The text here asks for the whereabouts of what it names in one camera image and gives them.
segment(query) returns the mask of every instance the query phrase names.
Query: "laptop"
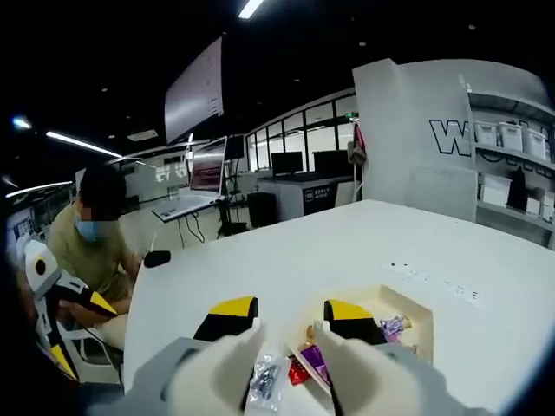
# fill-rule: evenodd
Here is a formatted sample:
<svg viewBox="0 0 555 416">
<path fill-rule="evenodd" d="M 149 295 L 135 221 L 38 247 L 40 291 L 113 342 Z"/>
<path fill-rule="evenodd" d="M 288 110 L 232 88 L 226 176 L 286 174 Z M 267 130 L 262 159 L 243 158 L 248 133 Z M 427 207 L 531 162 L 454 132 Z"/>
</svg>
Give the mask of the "laptop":
<svg viewBox="0 0 555 416">
<path fill-rule="evenodd" d="M 167 223 L 223 200 L 225 146 L 227 138 L 215 140 L 201 147 L 193 155 L 191 188 L 180 197 L 156 206 L 153 214 Z"/>
</svg>

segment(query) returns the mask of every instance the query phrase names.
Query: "red candy wrapper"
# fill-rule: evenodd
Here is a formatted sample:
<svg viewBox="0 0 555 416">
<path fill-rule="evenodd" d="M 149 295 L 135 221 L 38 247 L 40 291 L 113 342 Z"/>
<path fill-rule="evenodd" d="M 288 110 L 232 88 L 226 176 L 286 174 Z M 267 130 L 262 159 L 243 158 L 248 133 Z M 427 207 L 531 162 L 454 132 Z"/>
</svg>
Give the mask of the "red candy wrapper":
<svg viewBox="0 0 555 416">
<path fill-rule="evenodd" d="M 291 384 L 296 386 L 297 384 L 304 383 L 310 378 L 310 374 L 304 369 L 303 365 L 298 362 L 295 355 L 290 355 L 291 367 L 289 368 L 289 380 Z"/>
</svg>

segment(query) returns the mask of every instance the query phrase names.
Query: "black trash bin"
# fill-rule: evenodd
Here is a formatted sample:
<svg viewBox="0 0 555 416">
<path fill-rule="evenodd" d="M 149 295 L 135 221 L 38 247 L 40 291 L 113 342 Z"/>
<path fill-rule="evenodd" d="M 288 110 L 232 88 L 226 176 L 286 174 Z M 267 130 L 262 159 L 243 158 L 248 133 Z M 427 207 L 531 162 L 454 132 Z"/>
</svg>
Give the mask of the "black trash bin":
<svg viewBox="0 0 555 416">
<path fill-rule="evenodd" d="M 278 201 L 273 193 L 249 193 L 246 202 L 252 227 L 265 227 L 278 222 Z"/>
</svg>

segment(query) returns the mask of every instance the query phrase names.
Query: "white storage box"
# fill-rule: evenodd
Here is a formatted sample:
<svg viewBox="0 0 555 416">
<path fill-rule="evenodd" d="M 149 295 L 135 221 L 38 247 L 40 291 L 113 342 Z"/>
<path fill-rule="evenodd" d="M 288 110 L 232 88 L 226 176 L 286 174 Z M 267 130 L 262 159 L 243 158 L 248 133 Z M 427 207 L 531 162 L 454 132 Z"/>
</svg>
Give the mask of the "white storage box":
<svg viewBox="0 0 555 416">
<path fill-rule="evenodd" d="M 488 204 L 505 206 L 509 198 L 511 180 L 500 176 L 482 173 L 482 186 L 480 188 L 480 200 Z"/>
<path fill-rule="evenodd" d="M 524 131 L 522 146 L 526 153 L 545 160 L 545 142 L 546 137 L 544 134 L 538 133 L 530 128 Z"/>
<path fill-rule="evenodd" d="M 553 162 L 552 149 L 550 147 L 549 140 L 545 141 L 545 160 Z"/>
<path fill-rule="evenodd" d="M 509 191 L 501 191 L 500 189 L 482 186 L 480 193 L 480 201 L 487 202 L 499 206 L 505 206 L 509 199 Z"/>
<path fill-rule="evenodd" d="M 522 152 L 522 127 L 509 123 L 500 123 L 499 131 L 503 140 L 503 147 Z"/>
<path fill-rule="evenodd" d="M 476 130 L 476 140 L 484 145 L 497 146 L 497 125 L 486 123 L 485 121 L 476 121 L 474 123 Z"/>
<path fill-rule="evenodd" d="M 539 215 L 548 223 L 555 221 L 555 208 L 548 205 L 541 205 Z"/>
<path fill-rule="evenodd" d="M 539 215 L 539 206 L 540 203 L 537 199 L 528 198 L 528 201 L 526 202 L 526 213 Z"/>
<path fill-rule="evenodd" d="M 507 191 L 509 193 L 509 188 L 511 187 L 512 180 L 509 178 L 503 178 L 502 176 L 490 175 L 487 173 L 482 173 L 482 183 L 484 186 L 499 189 L 501 191 Z"/>
<path fill-rule="evenodd" d="M 555 205 L 555 192 L 542 189 L 539 191 L 539 202 L 543 205 L 553 207 Z"/>
</svg>

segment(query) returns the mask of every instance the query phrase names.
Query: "white shelf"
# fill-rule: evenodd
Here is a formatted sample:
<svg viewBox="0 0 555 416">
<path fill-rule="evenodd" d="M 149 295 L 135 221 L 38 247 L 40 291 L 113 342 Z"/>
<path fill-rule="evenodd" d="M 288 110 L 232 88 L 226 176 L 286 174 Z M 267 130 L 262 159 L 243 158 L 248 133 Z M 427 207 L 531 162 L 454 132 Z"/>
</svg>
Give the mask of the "white shelf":
<svg viewBox="0 0 555 416">
<path fill-rule="evenodd" d="M 537 227 L 543 228 L 544 230 L 553 232 L 553 224 L 544 221 L 542 218 L 533 217 L 531 215 L 525 214 L 524 212 L 516 211 L 513 208 L 488 204 L 487 202 L 483 201 L 478 201 L 478 208 L 498 212 L 499 214 L 507 215 L 508 217 L 520 219 L 527 222 L 528 224 L 536 225 Z"/>
<path fill-rule="evenodd" d="M 516 159 L 524 160 L 525 162 L 533 163 L 534 165 L 538 165 L 544 167 L 545 169 L 549 169 L 550 171 L 555 172 L 555 164 L 549 162 L 548 160 L 536 158 L 528 153 L 520 152 L 514 149 L 508 149 L 506 147 L 499 147 L 499 146 L 492 146 L 492 145 L 484 145 L 483 143 L 473 143 L 474 148 L 478 151 L 488 151 L 491 153 L 498 153 L 503 154 L 505 156 L 512 156 Z"/>
<path fill-rule="evenodd" d="M 471 108 L 515 114 L 549 127 L 555 125 L 555 111 L 535 102 L 504 94 L 479 91 L 467 92 Z"/>
</svg>

